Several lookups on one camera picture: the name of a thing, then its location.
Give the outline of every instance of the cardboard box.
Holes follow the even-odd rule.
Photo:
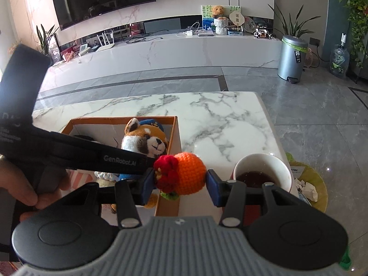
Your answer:
[[[114,146],[117,148],[121,147],[121,142],[124,137],[124,129],[126,124],[133,117],[84,117],[75,118],[69,121],[66,127],[63,129],[62,133],[67,135],[87,135],[94,138],[96,141],[101,142],[106,145]],[[164,117],[136,117],[138,120],[145,119],[155,119],[157,122],[161,123],[169,140],[169,146],[167,148],[168,155],[176,155],[181,153],[181,142],[179,134],[178,119],[176,116],[164,116]],[[74,178],[77,180],[76,187],[83,185],[82,179],[83,173],[86,171],[76,171]],[[148,222],[149,218],[153,215],[155,216],[177,216],[179,210],[180,199],[176,201],[168,201],[161,196],[159,196],[156,207],[153,209],[145,209],[143,207],[138,207],[139,216],[142,223]],[[103,218],[106,219],[110,224],[116,224],[116,215],[109,211],[109,207],[103,207]]]

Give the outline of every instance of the human hand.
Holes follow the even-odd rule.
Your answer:
[[[17,166],[2,158],[0,159],[0,188],[6,189],[10,195],[25,205],[35,206],[36,209],[42,210],[61,198],[60,190],[65,191],[70,188],[70,179],[65,171],[65,177],[60,181],[56,191],[37,195],[24,173]],[[23,221],[35,213],[23,213],[20,220]]]

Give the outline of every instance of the wall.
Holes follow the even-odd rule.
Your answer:
[[[305,34],[302,38],[307,42],[309,42],[310,37],[317,38],[321,40],[321,45],[323,44],[326,31],[328,0],[275,0],[275,3],[280,7],[287,22],[289,13],[291,13],[291,18],[295,19],[303,4],[304,8],[298,19],[300,23],[314,16],[320,15],[321,17],[319,19],[310,21],[303,27],[303,29],[309,29],[315,33]],[[279,30],[283,30],[281,22],[276,17],[274,26]]]
[[[344,1],[339,3],[338,0],[329,0],[326,39],[322,53],[322,58],[325,60],[330,59],[333,46],[340,43],[341,34],[348,34],[349,9],[343,7]]]
[[[267,4],[274,0],[157,0],[156,2],[132,6],[94,17],[57,32],[59,44],[70,42],[104,29],[132,22],[162,17],[201,14],[201,5],[240,5],[242,12],[249,16],[273,18]],[[52,0],[10,0],[17,35],[22,42],[36,47],[36,25],[45,29],[58,26]]]
[[[8,0],[0,0],[0,71],[4,72],[10,55],[8,48],[15,43],[15,36],[9,16]]]

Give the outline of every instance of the red crochet flower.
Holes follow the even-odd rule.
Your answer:
[[[172,155],[162,155],[155,161],[153,168],[156,171],[156,187],[164,193],[173,192],[179,181],[176,171],[178,160]]]

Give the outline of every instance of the tea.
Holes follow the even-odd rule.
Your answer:
[[[248,171],[242,173],[236,179],[238,181],[244,182],[248,187],[251,188],[262,188],[262,184],[265,182],[273,182],[275,185],[279,186],[279,184],[277,184],[277,182],[270,176],[260,171]]]

